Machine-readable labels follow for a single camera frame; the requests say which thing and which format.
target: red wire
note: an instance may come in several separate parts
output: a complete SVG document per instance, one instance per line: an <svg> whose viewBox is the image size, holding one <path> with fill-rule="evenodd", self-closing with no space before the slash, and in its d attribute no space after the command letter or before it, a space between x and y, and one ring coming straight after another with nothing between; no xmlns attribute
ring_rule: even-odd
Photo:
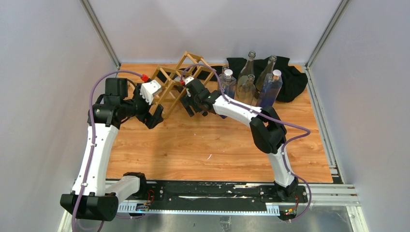
<svg viewBox="0 0 410 232"><path fill-rule="evenodd" d="M152 192L153 193L153 195L152 195L152 199L151 199L151 202L150 202L150 204L154 201L154 198L155 198L155 192L154 192L154 190L152 190L152 189L150 189L149 191L148 191L148 194L149 194L149 192Z"/></svg>
<svg viewBox="0 0 410 232"><path fill-rule="evenodd" d="M296 197L296 206L293 208L293 210L296 210L298 205L299 205L299 197L295 194Z"/></svg>

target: bottle cap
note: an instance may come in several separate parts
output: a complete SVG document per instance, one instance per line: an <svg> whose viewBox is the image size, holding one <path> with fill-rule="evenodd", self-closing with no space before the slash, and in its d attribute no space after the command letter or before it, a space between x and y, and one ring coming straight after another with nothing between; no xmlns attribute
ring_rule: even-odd
<svg viewBox="0 0 410 232"><path fill-rule="evenodd" d="M277 58L276 56L273 56L273 55L269 57L269 60L270 60L270 61L276 61L277 59L278 59L278 58Z"/></svg>
<svg viewBox="0 0 410 232"><path fill-rule="evenodd" d="M277 69L273 70L272 74L274 80L279 80L279 77L282 76L282 72Z"/></svg>
<svg viewBox="0 0 410 232"><path fill-rule="evenodd" d="M250 51L250 52L248 53L248 57L255 58L255 57L256 57L256 52Z"/></svg>
<svg viewBox="0 0 410 232"><path fill-rule="evenodd" d="M254 80L254 79L255 79L255 75L253 75L253 74L248 75L248 80Z"/></svg>
<svg viewBox="0 0 410 232"><path fill-rule="evenodd" d="M227 75L227 76L232 76L233 73L234 73L234 72L233 72L232 70L230 70L230 69L227 69L227 70L223 71L223 74L225 74L225 75Z"/></svg>
<svg viewBox="0 0 410 232"><path fill-rule="evenodd" d="M282 76L282 72L280 70L277 70L277 69L273 70L272 74L274 76Z"/></svg>

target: white connector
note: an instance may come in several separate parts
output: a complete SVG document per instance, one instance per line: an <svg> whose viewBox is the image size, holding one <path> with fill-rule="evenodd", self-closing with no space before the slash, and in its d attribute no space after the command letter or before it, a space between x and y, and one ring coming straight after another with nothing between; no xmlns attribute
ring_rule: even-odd
<svg viewBox="0 0 410 232"><path fill-rule="evenodd" d="M141 85L140 95L145 99L148 104L152 104L155 95L161 92L162 86L158 81L153 80L151 82L143 83Z"/></svg>
<svg viewBox="0 0 410 232"><path fill-rule="evenodd" d="M187 85L189 82L191 82L193 80L194 80L194 78L192 76L189 76L189 77L185 78L185 80L184 80L185 85Z"/></svg>

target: black fabric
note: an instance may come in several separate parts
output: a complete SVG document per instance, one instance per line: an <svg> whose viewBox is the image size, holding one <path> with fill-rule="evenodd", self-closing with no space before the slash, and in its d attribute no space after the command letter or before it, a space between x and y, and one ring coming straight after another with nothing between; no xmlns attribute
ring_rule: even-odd
<svg viewBox="0 0 410 232"><path fill-rule="evenodd" d="M238 79L238 76L242 68L246 64L246 59L244 58L227 58L229 63L229 68L234 72L233 76ZM264 71L268 64L269 58L266 59L256 59L253 64L253 69L255 71L255 83L259 75ZM297 96L299 96L303 90L305 90L308 84L308 77L305 73L299 72L294 66L289 66L289 58L278 57L274 69L278 69L282 72L283 85L280 89L277 101L281 102L291 102Z"/></svg>

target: red cap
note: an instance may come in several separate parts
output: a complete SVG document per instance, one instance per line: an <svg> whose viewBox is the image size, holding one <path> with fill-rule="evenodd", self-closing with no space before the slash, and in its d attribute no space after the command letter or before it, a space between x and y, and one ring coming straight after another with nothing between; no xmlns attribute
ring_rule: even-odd
<svg viewBox="0 0 410 232"><path fill-rule="evenodd" d="M143 80L144 82L147 82L149 79L149 76L142 74L141 80Z"/></svg>

